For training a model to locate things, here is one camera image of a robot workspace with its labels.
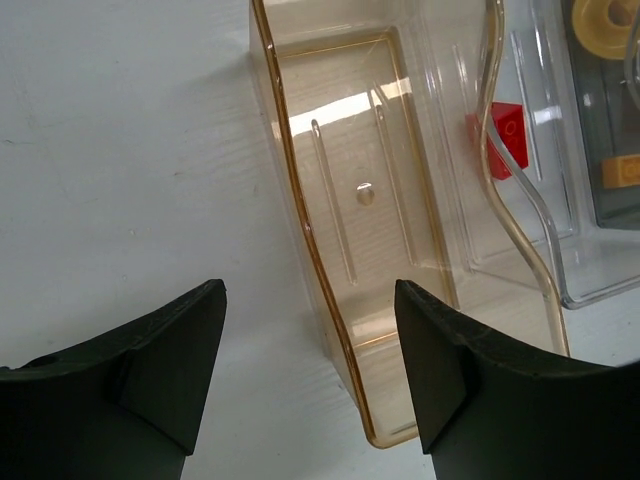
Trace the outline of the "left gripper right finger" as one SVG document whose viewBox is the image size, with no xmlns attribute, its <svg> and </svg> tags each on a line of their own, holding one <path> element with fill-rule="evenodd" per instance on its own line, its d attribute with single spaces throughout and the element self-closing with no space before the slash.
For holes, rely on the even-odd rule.
<svg viewBox="0 0 640 480">
<path fill-rule="evenodd" d="M 639 366 L 512 338 L 408 280 L 394 309 L 423 452 L 440 479 L 635 479 Z"/>
</svg>

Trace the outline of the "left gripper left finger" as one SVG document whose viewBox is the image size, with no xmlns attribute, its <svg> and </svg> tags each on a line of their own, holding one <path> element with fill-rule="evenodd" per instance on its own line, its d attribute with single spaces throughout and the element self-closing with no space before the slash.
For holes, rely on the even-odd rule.
<svg viewBox="0 0 640 480">
<path fill-rule="evenodd" d="M 5 479 L 178 479 L 227 311 L 209 280 L 90 340 L 1 371 Z"/>
</svg>

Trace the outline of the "clear transparent bin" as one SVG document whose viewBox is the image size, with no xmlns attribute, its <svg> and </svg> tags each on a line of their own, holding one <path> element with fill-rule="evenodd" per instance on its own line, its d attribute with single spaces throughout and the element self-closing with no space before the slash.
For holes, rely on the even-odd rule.
<svg viewBox="0 0 640 480">
<path fill-rule="evenodd" d="M 639 285 L 639 229 L 596 223 L 564 1 L 422 7 L 474 270 L 576 310 Z"/>
</svg>

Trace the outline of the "orange lego brick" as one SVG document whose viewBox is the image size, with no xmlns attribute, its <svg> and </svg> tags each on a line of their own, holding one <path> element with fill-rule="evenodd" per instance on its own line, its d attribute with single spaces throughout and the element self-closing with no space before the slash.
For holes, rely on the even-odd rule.
<svg viewBox="0 0 640 480">
<path fill-rule="evenodd" d="M 602 183 L 606 189 L 640 185 L 640 155 L 616 156 L 602 162 Z"/>
</svg>

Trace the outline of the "amber transparent bin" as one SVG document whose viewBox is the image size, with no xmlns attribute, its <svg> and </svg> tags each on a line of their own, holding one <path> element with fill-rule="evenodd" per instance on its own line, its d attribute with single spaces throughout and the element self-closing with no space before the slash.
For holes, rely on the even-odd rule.
<svg viewBox="0 0 640 480">
<path fill-rule="evenodd" d="M 368 442 L 417 435 L 398 280 L 567 354 L 559 290 L 490 128 L 502 1 L 253 1 L 250 54 L 313 312 Z"/>
</svg>

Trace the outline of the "grey transparent bin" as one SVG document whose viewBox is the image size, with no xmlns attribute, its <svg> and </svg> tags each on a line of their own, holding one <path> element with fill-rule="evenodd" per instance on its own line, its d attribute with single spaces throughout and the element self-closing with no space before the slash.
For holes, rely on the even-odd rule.
<svg viewBox="0 0 640 480">
<path fill-rule="evenodd" d="M 638 230 L 639 186 L 606 189 L 601 167 L 605 159 L 639 154 L 639 12 L 624 59 L 606 60 L 579 44 L 571 25 L 574 2 L 562 3 L 562 16 L 596 223 Z"/>
</svg>

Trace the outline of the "orange quarter-round lego piece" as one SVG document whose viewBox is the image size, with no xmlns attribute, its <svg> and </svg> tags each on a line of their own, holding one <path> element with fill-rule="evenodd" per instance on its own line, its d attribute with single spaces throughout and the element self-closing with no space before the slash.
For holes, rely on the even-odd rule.
<svg viewBox="0 0 640 480">
<path fill-rule="evenodd" d="M 623 60 L 638 1 L 576 0 L 571 25 L 579 44 L 606 60 Z"/>
</svg>

